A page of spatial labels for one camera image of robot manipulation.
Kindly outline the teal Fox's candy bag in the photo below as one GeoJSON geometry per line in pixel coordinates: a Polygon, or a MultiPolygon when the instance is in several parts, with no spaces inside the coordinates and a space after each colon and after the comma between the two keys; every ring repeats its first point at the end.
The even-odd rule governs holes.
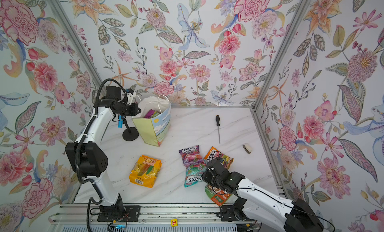
{"type": "Polygon", "coordinates": [[[206,164],[201,163],[201,164],[194,164],[190,165],[186,169],[186,178],[185,178],[185,184],[184,187],[190,187],[192,185],[195,185],[198,182],[203,181],[203,174],[206,171],[206,164]]]}

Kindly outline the purple grape candy bag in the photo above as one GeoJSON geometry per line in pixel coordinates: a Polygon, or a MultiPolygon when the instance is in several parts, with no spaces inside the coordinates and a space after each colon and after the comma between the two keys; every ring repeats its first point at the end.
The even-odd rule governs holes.
{"type": "Polygon", "coordinates": [[[144,119],[150,119],[151,116],[152,116],[152,114],[154,113],[154,111],[155,111],[155,110],[150,109],[150,110],[146,113],[146,115],[144,116],[144,119]]]}

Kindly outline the painted landscape paper bag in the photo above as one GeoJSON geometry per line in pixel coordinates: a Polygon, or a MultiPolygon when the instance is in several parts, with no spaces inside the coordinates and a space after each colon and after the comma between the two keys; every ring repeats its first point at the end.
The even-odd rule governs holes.
{"type": "Polygon", "coordinates": [[[143,99],[139,102],[141,113],[132,117],[132,121],[145,144],[159,147],[171,126],[171,102],[161,94],[143,99]],[[144,119],[146,113],[153,109],[160,113],[153,119],[144,119]]]}

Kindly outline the green Fox's candy bag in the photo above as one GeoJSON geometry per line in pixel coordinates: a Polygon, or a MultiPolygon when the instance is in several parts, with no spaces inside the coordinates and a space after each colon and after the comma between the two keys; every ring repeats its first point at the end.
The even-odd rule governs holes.
{"type": "Polygon", "coordinates": [[[151,116],[151,119],[157,117],[158,115],[160,115],[160,113],[158,113],[157,111],[154,111],[154,113],[151,116]]]}

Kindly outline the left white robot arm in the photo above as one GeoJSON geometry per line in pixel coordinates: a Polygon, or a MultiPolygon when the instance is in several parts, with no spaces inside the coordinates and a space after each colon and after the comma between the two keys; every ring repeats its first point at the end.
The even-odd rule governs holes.
{"type": "Polygon", "coordinates": [[[105,132],[115,118],[119,118],[126,129],[123,139],[131,142],[139,137],[136,128],[126,120],[141,112],[134,101],[133,89],[122,91],[120,87],[108,86],[107,95],[94,104],[93,115],[80,137],[65,147],[66,155],[81,184],[91,183],[100,200],[97,202],[101,213],[107,218],[120,218],[125,214],[121,195],[114,189],[107,174],[108,157],[101,149],[105,132]]]}

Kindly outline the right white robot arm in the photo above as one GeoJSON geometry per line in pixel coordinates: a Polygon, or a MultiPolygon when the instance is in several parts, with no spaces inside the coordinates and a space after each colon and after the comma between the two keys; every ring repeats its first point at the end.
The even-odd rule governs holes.
{"type": "Polygon", "coordinates": [[[254,220],[279,232],[322,232],[324,226],[309,204],[275,195],[237,172],[229,172],[219,159],[207,164],[203,180],[238,199],[234,212],[241,220],[254,220]]]}

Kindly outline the orange Fox's candy bag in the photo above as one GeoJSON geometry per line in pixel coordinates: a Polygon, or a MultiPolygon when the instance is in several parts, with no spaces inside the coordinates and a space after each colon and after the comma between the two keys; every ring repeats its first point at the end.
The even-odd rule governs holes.
{"type": "Polygon", "coordinates": [[[204,160],[206,163],[218,159],[226,169],[229,169],[234,161],[233,158],[223,154],[219,150],[217,150],[215,147],[211,147],[209,152],[205,155],[204,160]]]}

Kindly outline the purple Fox's candy bag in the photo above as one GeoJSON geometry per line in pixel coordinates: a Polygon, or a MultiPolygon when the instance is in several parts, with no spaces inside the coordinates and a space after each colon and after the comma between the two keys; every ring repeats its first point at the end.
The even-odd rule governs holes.
{"type": "Polygon", "coordinates": [[[202,164],[204,162],[204,159],[200,154],[199,146],[192,146],[179,150],[179,154],[182,157],[183,164],[185,167],[189,167],[195,164],[202,164]]]}

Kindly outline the yellow gummy candy bag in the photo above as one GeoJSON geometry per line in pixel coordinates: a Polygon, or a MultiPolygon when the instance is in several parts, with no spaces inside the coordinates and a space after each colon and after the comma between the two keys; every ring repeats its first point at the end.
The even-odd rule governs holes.
{"type": "Polygon", "coordinates": [[[162,167],[162,161],[140,156],[130,172],[130,182],[146,188],[153,188],[162,167]]]}

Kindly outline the green orange noodle packet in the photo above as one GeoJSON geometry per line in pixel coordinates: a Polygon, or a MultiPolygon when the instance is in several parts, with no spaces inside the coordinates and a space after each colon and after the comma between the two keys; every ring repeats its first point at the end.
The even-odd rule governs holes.
{"type": "Polygon", "coordinates": [[[214,188],[210,185],[205,186],[205,192],[209,199],[219,207],[221,207],[231,197],[231,194],[227,194],[225,191],[214,188]]]}

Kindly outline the small beige object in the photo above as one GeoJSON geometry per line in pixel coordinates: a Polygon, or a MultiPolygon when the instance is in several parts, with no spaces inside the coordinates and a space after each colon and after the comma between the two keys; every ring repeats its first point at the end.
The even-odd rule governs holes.
{"type": "Polygon", "coordinates": [[[243,144],[243,149],[246,151],[247,154],[251,154],[253,149],[249,144],[243,144]]]}

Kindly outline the yellow marker cube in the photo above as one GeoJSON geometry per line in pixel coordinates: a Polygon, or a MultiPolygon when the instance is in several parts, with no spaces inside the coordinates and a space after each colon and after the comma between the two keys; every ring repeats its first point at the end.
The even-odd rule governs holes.
{"type": "Polygon", "coordinates": [[[171,220],[171,227],[177,227],[178,226],[178,219],[172,219],[171,220]]]}

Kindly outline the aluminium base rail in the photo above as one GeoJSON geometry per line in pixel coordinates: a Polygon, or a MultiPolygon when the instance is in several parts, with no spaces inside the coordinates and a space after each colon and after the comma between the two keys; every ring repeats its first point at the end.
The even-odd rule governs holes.
{"type": "MultiPolygon", "coordinates": [[[[221,207],[216,204],[124,204],[127,215],[124,222],[129,224],[148,225],[166,224],[170,225],[172,219],[177,219],[179,224],[248,224],[257,221],[258,224],[266,222],[265,218],[247,216],[240,219],[235,215],[232,204],[221,207]]],[[[90,225],[106,225],[116,217],[102,214],[96,205],[90,205],[90,209],[95,209],[95,215],[87,213],[87,204],[69,204],[59,206],[57,212],[49,217],[52,225],[58,224],[86,224],[89,219],[90,225]]]]}

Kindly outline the black handled screwdriver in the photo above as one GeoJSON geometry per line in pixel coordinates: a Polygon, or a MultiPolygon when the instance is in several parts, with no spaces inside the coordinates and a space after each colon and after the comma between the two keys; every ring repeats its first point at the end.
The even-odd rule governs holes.
{"type": "Polygon", "coordinates": [[[216,117],[215,117],[215,121],[216,121],[217,130],[218,130],[219,144],[221,144],[221,135],[220,135],[220,116],[219,116],[219,115],[216,115],[216,117]]]}

